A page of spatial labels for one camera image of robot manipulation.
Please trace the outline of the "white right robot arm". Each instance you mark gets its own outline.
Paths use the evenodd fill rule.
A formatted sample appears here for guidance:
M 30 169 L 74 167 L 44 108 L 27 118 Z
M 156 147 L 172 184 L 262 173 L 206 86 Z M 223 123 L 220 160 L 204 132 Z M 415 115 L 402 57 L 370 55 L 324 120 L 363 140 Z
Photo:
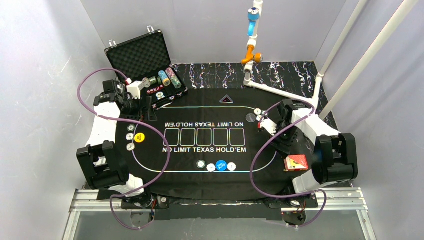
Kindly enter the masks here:
M 310 169 L 292 180 L 296 194 L 357 178 L 356 139 L 351 133 L 330 127 L 306 103 L 286 99 L 276 108 L 280 115 L 276 124 L 279 136 L 270 145 L 282 157 L 288 157 L 297 132 L 301 131 L 314 146 Z

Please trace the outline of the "black aluminium chip case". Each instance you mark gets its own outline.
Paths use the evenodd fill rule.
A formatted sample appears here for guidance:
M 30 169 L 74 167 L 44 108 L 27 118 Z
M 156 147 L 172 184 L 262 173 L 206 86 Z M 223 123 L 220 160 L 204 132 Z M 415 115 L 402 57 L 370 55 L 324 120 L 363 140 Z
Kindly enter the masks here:
M 176 99 L 185 96 L 188 88 L 182 78 L 172 67 L 171 58 L 163 32 L 158 29 L 136 38 L 110 46 L 104 50 L 111 66 L 119 70 L 134 83 L 142 82 L 144 78 L 156 78 L 156 83 L 140 90 L 142 103 L 147 105 L 147 97 L 151 98 L 150 106 L 159 110 L 171 104 Z M 171 69 L 178 78 L 181 87 L 174 83 L 165 86 L 159 72 Z

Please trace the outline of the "white grey poker chip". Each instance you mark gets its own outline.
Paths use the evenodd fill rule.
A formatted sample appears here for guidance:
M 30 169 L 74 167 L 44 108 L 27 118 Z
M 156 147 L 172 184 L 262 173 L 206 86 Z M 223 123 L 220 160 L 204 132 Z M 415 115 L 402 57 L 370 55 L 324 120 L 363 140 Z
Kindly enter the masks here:
M 236 168 L 237 168 L 237 166 L 236 166 L 236 164 L 234 162 L 229 162 L 227 164 L 227 170 L 230 171 L 230 172 L 235 171 Z
M 259 109 L 259 108 L 256 108 L 256 109 L 254 109 L 254 114 L 255 115 L 257 115 L 257 116 L 261 116 L 262 115 L 262 110 L 261 109 Z
M 135 149 L 135 144 L 133 142 L 128 143 L 126 149 L 127 151 L 133 151 Z

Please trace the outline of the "black poker table mat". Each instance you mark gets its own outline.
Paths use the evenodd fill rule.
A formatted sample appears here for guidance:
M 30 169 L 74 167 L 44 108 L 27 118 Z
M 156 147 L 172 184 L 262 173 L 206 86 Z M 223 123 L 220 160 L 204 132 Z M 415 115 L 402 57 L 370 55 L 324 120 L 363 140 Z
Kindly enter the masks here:
M 116 145 L 135 177 L 149 183 L 153 194 L 197 200 L 256 200 L 266 194 L 284 195 L 298 171 L 285 171 L 283 158 L 271 146 L 257 121 L 246 121 L 254 109 L 268 111 L 278 122 L 274 104 L 282 98 L 258 89 L 190 89 L 171 105 L 157 110 L 156 122 L 127 130 L 116 127 Z M 141 143 L 128 133 L 145 134 Z M 127 144 L 135 149 L 127 151 Z M 206 167 L 199 169 L 198 160 Z M 219 160 L 236 164 L 235 171 L 208 172 Z

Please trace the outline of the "pink green chip stack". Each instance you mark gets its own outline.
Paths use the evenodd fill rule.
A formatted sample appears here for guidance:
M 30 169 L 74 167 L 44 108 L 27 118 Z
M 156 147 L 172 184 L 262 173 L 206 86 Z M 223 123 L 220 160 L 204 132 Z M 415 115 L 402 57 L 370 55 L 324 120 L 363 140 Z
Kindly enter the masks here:
M 182 87 L 181 81 L 179 80 L 176 73 L 171 67 L 167 68 L 165 70 L 165 73 L 167 74 L 168 78 L 176 89 L 180 89 Z

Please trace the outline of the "blue chip stack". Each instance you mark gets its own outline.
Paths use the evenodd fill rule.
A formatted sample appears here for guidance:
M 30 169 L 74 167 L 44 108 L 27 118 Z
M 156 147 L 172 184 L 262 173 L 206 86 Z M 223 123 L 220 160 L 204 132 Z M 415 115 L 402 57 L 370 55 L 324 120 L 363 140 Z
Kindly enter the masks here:
M 169 79 L 167 73 L 164 70 L 159 71 L 158 76 L 160 78 L 161 84 L 165 87 L 171 84 L 171 80 Z

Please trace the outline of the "blue small blind button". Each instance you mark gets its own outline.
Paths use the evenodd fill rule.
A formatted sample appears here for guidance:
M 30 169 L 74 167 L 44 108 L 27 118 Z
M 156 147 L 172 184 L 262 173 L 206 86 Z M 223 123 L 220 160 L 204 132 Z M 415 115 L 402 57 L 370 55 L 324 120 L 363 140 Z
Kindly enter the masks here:
M 228 168 L 228 164 L 225 160 L 218 160 L 215 164 L 215 168 L 219 172 L 223 172 Z

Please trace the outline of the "red playing card box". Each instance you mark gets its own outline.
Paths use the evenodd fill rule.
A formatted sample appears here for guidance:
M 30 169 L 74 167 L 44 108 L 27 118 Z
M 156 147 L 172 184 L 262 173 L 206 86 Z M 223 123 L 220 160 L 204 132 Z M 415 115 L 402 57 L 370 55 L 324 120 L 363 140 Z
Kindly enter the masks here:
M 309 164 L 305 154 L 289 155 L 284 159 L 285 172 L 307 171 Z

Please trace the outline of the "white pvc pipe frame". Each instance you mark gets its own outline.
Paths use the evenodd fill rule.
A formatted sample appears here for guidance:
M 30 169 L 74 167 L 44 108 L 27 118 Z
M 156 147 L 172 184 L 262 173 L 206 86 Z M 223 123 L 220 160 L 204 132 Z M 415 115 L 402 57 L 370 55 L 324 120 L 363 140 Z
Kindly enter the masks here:
M 286 98 L 305 100 L 307 103 L 313 104 L 315 108 L 319 108 L 320 98 L 325 97 L 325 93 L 321 87 L 325 71 L 330 66 L 342 43 L 346 40 L 353 24 L 356 22 L 367 3 L 366 0 L 360 0 L 357 3 L 321 70 L 316 69 L 312 61 L 256 63 L 253 58 L 250 58 L 249 62 L 244 64 L 243 85 Z M 416 0 L 402 1 L 347 76 L 336 95 L 330 100 L 330 103 L 324 107 L 324 113 L 322 113 L 323 118 L 330 113 L 332 107 L 335 106 L 336 102 L 353 84 L 354 80 L 363 72 L 365 67 L 376 56 L 384 43 L 394 33 L 396 28 L 416 4 Z

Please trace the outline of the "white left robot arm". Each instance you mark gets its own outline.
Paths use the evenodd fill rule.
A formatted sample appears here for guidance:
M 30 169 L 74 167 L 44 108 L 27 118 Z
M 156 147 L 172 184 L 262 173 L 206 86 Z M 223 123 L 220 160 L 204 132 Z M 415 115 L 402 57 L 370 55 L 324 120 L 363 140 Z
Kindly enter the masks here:
M 140 101 L 133 99 L 117 80 L 103 82 L 103 92 L 94 99 L 93 128 L 85 147 L 76 152 L 89 187 L 120 198 L 141 199 L 151 195 L 143 180 L 130 173 L 116 144 L 117 119 L 142 120 Z

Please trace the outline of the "clear dealer button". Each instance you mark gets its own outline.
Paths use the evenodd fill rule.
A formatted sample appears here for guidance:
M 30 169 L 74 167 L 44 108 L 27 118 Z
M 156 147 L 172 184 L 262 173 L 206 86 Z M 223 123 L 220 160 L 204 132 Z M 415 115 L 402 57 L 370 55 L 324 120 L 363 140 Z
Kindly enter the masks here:
M 254 113 L 248 113 L 245 119 L 248 123 L 254 123 L 257 120 L 257 116 Z

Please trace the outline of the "yellow big blind button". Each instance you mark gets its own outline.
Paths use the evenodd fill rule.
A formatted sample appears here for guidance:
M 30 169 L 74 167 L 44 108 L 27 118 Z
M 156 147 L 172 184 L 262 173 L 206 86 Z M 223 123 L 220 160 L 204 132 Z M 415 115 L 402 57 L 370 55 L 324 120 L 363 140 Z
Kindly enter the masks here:
M 144 142 L 145 141 L 145 139 L 146 139 L 146 136 L 145 136 L 145 134 L 144 133 L 137 133 L 137 134 L 135 134 L 134 135 L 134 138 L 133 138 L 133 140 L 136 142 L 136 143 L 142 143 L 142 142 Z

